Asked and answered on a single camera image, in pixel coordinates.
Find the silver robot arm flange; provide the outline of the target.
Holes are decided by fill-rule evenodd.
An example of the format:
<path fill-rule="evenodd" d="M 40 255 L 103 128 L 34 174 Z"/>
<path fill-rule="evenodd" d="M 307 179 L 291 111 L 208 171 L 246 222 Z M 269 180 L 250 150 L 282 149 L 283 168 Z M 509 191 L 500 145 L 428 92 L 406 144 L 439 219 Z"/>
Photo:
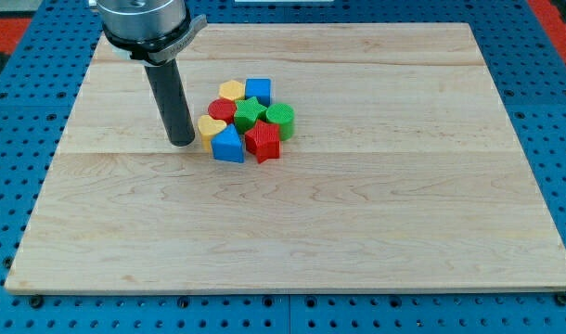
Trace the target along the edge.
<path fill-rule="evenodd" d="M 106 39 L 123 58 L 148 67 L 177 57 L 208 25 L 191 14 L 185 0 L 89 0 Z"/>

